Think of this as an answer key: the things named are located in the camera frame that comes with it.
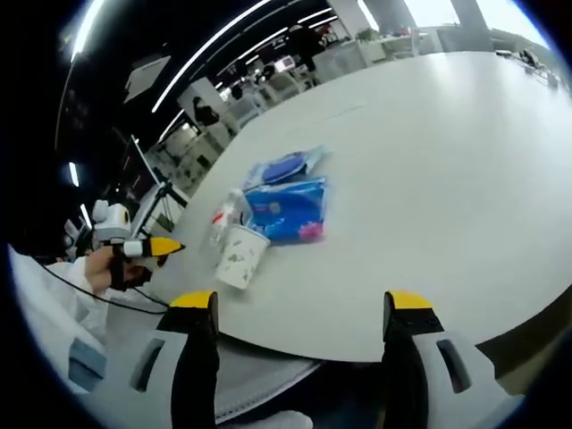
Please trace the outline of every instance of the blue tissue package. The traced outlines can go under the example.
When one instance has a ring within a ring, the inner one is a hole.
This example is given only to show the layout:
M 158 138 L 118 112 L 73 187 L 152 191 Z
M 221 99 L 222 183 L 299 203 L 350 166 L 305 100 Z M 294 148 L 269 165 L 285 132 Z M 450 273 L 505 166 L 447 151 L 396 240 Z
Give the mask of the blue tissue package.
M 324 234 L 326 179 L 264 185 L 245 197 L 252 209 L 247 226 L 272 242 L 316 240 Z

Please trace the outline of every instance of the plastic bag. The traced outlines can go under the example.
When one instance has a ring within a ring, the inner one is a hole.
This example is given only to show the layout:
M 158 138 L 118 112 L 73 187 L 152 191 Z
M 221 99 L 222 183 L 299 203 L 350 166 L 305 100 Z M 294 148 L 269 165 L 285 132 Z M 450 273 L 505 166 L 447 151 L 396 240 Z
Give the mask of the plastic bag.
M 292 152 L 267 163 L 255 164 L 242 186 L 246 191 L 261 185 L 303 181 L 326 153 L 324 146 L 299 152 Z
M 325 189 L 325 178 L 253 189 L 245 195 L 252 210 L 247 226 L 272 242 L 319 239 Z

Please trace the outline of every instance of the clear plastic bottle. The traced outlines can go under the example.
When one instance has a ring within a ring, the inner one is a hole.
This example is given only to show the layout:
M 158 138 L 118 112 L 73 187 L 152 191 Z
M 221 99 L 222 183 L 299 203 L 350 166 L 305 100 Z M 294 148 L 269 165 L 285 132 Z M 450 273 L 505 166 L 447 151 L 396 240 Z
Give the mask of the clear plastic bottle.
M 202 253 L 212 268 L 216 268 L 221 262 L 226 236 L 231 226 L 235 223 L 246 224 L 250 213 L 250 206 L 240 189 L 232 189 L 213 212 L 202 245 Z

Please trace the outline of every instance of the paper cup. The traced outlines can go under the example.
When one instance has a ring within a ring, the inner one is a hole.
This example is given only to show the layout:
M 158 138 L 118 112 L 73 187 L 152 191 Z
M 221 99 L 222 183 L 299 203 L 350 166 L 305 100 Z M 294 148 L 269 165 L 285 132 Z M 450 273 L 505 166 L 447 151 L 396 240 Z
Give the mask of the paper cup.
M 241 225 L 229 230 L 221 263 L 215 277 L 239 289 L 246 289 L 270 240 Z

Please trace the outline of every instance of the white round table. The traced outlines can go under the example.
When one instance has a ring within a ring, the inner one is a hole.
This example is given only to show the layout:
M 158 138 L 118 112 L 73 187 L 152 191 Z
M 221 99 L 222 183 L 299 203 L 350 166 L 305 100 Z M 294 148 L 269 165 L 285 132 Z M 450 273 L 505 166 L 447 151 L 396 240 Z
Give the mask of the white round table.
M 246 291 L 216 286 L 220 329 L 294 355 L 379 361 L 383 294 L 429 299 L 473 343 L 572 282 L 572 100 L 487 53 L 429 55 L 329 82 L 255 119 L 191 199 L 154 274 L 174 299 L 212 286 L 198 248 L 255 162 L 326 145 L 324 240 L 272 247 Z

